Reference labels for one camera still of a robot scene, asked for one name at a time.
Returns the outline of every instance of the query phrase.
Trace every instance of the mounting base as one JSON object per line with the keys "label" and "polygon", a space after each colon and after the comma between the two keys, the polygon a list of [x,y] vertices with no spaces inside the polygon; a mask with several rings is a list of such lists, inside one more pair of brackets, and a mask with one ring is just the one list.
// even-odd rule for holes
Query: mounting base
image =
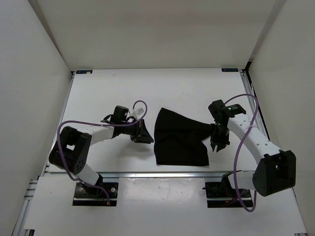
{"label": "mounting base", "polygon": [[[103,183],[103,187],[105,188],[110,197],[110,206],[115,207],[117,205],[117,200],[112,199],[117,198],[118,183],[105,182]],[[92,196],[84,190],[82,183],[77,183],[75,185],[72,205],[108,207],[106,195],[103,192],[99,196]]]}
{"label": "mounting base", "polygon": [[[231,191],[226,190],[226,186],[221,182],[206,182],[207,204],[208,208],[230,208],[242,207],[240,202],[236,199],[235,189]],[[252,196],[249,190],[240,189],[243,192],[242,200],[247,207],[252,207]]]}

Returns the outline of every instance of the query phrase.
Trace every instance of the black fabric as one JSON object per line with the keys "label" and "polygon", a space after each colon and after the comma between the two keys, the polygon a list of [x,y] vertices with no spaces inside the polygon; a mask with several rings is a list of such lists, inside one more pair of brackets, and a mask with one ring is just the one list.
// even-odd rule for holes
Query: black fabric
{"label": "black fabric", "polygon": [[202,140],[212,133],[212,125],[162,108],[154,130],[157,164],[208,166],[208,151]]}

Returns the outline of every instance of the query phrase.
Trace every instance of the white backdrop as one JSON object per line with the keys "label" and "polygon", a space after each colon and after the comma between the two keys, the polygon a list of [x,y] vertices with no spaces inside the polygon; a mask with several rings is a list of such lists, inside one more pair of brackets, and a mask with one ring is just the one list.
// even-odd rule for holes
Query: white backdrop
{"label": "white backdrop", "polygon": [[315,235],[315,1],[288,0],[250,67],[272,141],[297,158],[294,187]]}
{"label": "white backdrop", "polygon": [[244,69],[275,0],[38,0],[71,70]]}
{"label": "white backdrop", "polygon": [[1,1],[0,22],[0,235],[7,236],[45,163],[71,73],[27,1]]}

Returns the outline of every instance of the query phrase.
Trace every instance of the purple cable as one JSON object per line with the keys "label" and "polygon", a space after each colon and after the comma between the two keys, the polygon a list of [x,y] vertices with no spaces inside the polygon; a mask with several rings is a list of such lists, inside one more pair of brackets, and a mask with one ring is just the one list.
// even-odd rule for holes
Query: purple cable
{"label": "purple cable", "polygon": [[135,105],[138,103],[138,102],[142,102],[144,104],[144,106],[146,107],[146,110],[143,114],[143,116],[138,119],[136,122],[132,123],[132,124],[95,124],[95,123],[89,123],[89,122],[83,122],[83,121],[78,121],[78,120],[67,120],[67,121],[64,121],[62,122],[58,128],[57,128],[57,144],[58,144],[58,149],[59,149],[59,152],[60,152],[60,156],[61,156],[61,160],[63,161],[63,166],[65,168],[65,171],[67,172],[68,176],[70,177],[70,179],[72,179],[73,181],[79,181],[81,183],[84,183],[86,186],[88,187],[92,187],[92,188],[98,188],[100,190],[102,190],[106,197],[107,197],[107,202],[108,204],[110,205],[110,200],[109,200],[109,195],[107,193],[107,191],[103,188],[103,187],[99,187],[99,186],[95,186],[95,185],[92,185],[92,184],[89,184],[89,183],[86,183],[84,182],[83,180],[81,180],[80,178],[74,178],[69,170],[69,167],[65,161],[65,157],[64,157],[64,153],[63,153],[63,148],[61,146],[61,141],[60,141],[60,131],[61,131],[61,127],[64,126],[65,124],[68,124],[68,123],[77,123],[77,124],[86,124],[86,125],[93,125],[93,126],[102,126],[102,127],[129,127],[129,126],[132,126],[132,125],[135,125],[137,123],[139,123],[143,118],[144,116],[147,114],[147,111],[148,111],[148,106],[147,104],[142,101],[142,100],[138,100],[136,101],[132,108],[134,109]]}
{"label": "purple cable", "polygon": [[256,190],[254,191],[253,206],[252,206],[251,209],[248,209],[248,208],[245,206],[245,204],[244,204],[244,202],[243,202],[243,200],[242,200],[242,198],[241,198],[240,190],[238,189],[237,176],[236,176],[236,169],[237,169],[237,160],[238,160],[238,156],[239,156],[239,154],[240,154],[241,147],[242,147],[242,145],[244,144],[245,139],[247,138],[248,134],[250,133],[250,131],[251,131],[251,129],[252,129],[252,125],[254,124],[255,118],[256,118],[257,113],[258,113],[258,99],[257,99],[254,95],[252,95],[252,94],[244,93],[244,94],[240,94],[240,95],[237,95],[237,96],[235,96],[235,97],[230,98],[230,99],[227,100],[224,104],[228,103],[229,101],[231,101],[231,100],[233,100],[233,99],[235,99],[235,98],[237,98],[237,97],[241,97],[241,96],[253,97],[254,100],[255,100],[255,102],[256,102],[256,108],[255,108],[254,114],[253,114],[253,116],[252,116],[252,120],[251,120],[251,122],[250,122],[251,126],[248,128],[248,130],[246,131],[245,135],[244,135],[243,138],[241,139],[240,144],[239,144],[238,147],[237,147],[237,150],[236,150],[236,153],[235,153],[235,158],[234,158],[233,177],[234,177],[234,184],[235,184],[236,195],[237,195],[237,198],[238,198],[240,204],[242,205],[242,207],[243,207],[246,211],[248,211],[248,212],[253,212],[253,211],[255,210],[255,208],[256,208],[257,191],[256,191]]}

